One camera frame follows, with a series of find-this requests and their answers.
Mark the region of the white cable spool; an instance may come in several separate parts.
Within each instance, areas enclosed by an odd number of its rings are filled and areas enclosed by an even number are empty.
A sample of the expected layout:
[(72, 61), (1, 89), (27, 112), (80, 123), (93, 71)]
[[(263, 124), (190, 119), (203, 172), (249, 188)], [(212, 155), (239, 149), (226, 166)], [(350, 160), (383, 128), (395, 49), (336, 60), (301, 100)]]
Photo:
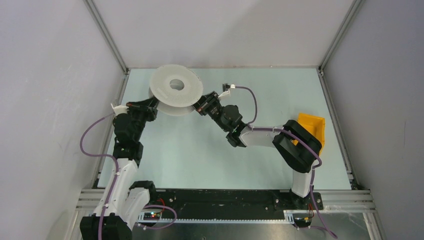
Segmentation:
[(185, 116), (203, 95), (204, 86), (189, 68), (168, 64), (158, 67), (149, 80), (149, 95), (159, 100), (158, 111), (169, 116)]

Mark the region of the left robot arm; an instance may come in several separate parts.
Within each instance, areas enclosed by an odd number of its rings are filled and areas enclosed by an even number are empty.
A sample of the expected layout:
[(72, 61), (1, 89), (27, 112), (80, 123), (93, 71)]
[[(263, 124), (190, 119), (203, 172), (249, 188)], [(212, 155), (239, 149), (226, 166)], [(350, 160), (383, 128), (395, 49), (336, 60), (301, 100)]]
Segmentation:
[(114, 169), (92, 215), (80, 222), (82, 239), (130, 240), (142, 209), (156, 206), (153, 182), (136, 182), (134, 177), (144, 149), (140, 138), (146, 123), (156, 119), (158, 104), (159, 100), (151, 97), (112, 108), (114, 148), (104, 157), (112, 159)]

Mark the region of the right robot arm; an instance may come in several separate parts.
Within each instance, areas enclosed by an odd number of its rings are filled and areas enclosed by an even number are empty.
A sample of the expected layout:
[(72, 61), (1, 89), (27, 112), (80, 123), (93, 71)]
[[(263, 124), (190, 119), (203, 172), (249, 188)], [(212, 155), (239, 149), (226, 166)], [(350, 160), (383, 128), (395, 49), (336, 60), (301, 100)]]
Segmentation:
[(203, 95), (194, 103), (194, 110), (209, 116), (227, 135), (233, 147), (269, 147), (278, 151), (292, 169), (291, 204), (304, 209), (314, 196), (315, 170), (322, 165), (320, 153), (324, 147), (321, 135), (305, 128), (299, 120), (289, 119), (273, 127), (245, 123), (237, 105), (221, 104), (216, 92)]

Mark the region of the left small circuit board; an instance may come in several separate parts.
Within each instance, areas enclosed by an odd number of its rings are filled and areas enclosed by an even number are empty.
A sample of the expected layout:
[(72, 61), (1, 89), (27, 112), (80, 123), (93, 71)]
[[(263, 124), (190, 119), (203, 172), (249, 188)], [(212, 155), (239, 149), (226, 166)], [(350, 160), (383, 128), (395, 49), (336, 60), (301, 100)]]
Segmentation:
[(145, 212), (143, 214), (142, 220), (146, 221), (159, 221), (162, 217), (160, 212)]

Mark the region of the small circuit board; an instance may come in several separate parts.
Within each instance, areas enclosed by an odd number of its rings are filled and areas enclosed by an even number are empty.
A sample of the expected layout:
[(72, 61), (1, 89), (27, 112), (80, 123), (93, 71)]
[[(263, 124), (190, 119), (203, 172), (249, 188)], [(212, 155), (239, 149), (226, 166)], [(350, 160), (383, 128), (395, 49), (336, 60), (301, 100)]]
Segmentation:
[(310, 224), (312, 222), (312, 217), (294, 217), (294, 222), (300, 224)]
[(162, 217), (160, 212), (145, 212), (143, 214), (142, 220), (146, 221), (159, 221)]

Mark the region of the yellow plastic bin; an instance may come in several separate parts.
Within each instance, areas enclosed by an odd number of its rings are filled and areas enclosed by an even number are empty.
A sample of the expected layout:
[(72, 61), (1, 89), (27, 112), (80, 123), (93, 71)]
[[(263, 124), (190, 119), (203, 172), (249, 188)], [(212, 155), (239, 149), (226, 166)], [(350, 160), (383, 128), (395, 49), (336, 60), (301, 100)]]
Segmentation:
[(325, 146), (326, 119), (320, 116), (299, 113), (297, 122), (321, 143), (321, 149), (318, 154), (320, 156)]

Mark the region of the right small circuit board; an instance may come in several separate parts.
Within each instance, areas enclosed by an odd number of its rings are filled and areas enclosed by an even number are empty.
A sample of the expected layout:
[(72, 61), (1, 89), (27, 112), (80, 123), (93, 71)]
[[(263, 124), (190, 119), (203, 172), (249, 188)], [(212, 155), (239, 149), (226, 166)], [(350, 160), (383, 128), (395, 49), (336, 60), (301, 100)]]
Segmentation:
[(310, 224), (312, 222), (312, 217), (294, 217), (294, 222), (300, 224)]

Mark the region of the left aluminium frame post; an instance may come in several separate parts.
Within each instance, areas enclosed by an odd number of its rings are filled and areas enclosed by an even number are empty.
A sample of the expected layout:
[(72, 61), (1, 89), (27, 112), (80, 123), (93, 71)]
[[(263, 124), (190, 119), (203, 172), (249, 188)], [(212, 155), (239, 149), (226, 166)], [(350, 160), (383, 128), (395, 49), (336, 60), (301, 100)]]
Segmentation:
[(109, 47), (113, 57), (119, 65), (119, 68), (123, 72), (124, 75), (127, 75), (129, 72), (129, 68), (122, 57), (118, 46), (116, 45), (113, 36), (111, 35), (106, 22), (104, 21), (96, 3), (94, 0), (83, 0), (84, 4), (88, 12), (90, 13), (92, 19), (94, 20), (95, 25), (97, 26), (100, 34), (104, 38), (106, 45)]

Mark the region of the aluminium frame post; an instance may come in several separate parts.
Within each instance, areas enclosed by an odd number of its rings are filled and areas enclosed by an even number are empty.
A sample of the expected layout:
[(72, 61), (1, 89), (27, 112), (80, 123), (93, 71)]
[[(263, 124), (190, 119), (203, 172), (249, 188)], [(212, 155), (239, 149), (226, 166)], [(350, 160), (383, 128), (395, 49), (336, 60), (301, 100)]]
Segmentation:
[(88, 12), (90, 13), (92, 19), (94, 20), (95, 25), (97, 26), (100, 34), (104, 38), (106, 45), (109, 47), (113, 57), (119, 65), (119, 68), (123, 72), (124, 75), (127, 75), (129, 72), (129, 68), (122, 57), (118, 46), (116, 45), (113, 36), (111, 35), (106, 22), (104, 21), (96, 3), (94, 0), (83, 0), (84, 4)]
[(361, 10), (362, 6), (364, 5), (366, 1), (365, 0), (354, 0), (347, 13), (345, 14), (338, 30), (336, 31), (336, 34), (334, 38), (332, 39), (328, 49), (326, 50), (323, 59), (321, 60), (318, 69), (319, 72), (324, 72), (324, 69), (328, 65), (330, 59), (334, 55), (334, 53), (337, 51), (339, 45), (341, 44), (343, 38), (347, 34), (350, 26), (354, 22), (356, 16), (358, 15), (359, 11)]

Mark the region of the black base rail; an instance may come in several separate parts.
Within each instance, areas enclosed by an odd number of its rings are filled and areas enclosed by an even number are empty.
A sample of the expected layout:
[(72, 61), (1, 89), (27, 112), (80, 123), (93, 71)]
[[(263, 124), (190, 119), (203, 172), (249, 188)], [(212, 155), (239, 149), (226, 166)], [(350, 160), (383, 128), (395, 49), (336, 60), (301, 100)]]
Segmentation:
[(284, 211), (323, 210), (321, 194), (315, 201), (300, 199), (290, 190), (158, 189), (148, 202), (148, 210), (157, 209), (165, 217), (276, 219)]

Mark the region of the right aluminium frame post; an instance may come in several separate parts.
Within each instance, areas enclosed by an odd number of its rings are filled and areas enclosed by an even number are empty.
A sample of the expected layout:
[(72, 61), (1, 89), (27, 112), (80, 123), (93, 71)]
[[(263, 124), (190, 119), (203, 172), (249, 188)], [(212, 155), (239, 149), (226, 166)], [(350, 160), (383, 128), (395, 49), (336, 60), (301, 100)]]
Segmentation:
[(324, 69), (328, 65), (330, 59), (334, 55), (334, 53), (337, 51), (339, 45), (341, 44), (343, 38), (347, 34), (350, 26), (354, 22), (356, 16), (358, 15), (359, 11), (361, 10), (362, 6), (364, 5), (366, 1), (365, 0), (354, 0), (347, 13), (345, 14), (338, 30), (336, 31), (336, 34), (334, 38), (332, 39), (328, 49), (326, 50), (323, 59), (321, 60), (318, 69), (319, 72), (324, 72)]

